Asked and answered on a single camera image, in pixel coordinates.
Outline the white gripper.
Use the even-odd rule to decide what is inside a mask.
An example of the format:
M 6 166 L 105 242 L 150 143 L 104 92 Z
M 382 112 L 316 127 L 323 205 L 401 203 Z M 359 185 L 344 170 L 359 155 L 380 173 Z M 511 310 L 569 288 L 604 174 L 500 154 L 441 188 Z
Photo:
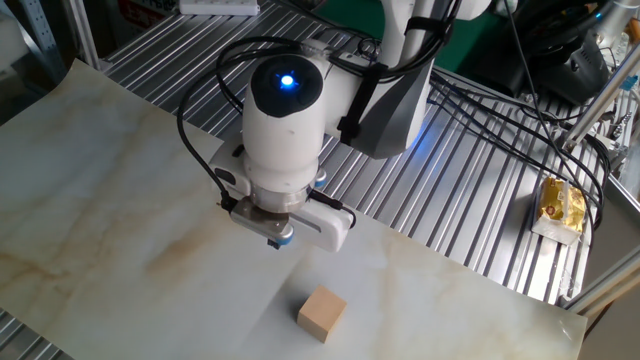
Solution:
M 251 183 L 244 169 L 245 154 L 242 139 L 234 137 L 209 161 L 236 201 L 231 219 L 265 237 L 276 250 L 300 236 L 328 252 L 339 251 L 352 228 L 353 212 L 320 191 L 326 172 L 320 169 L 303 190 L 281 197 Z

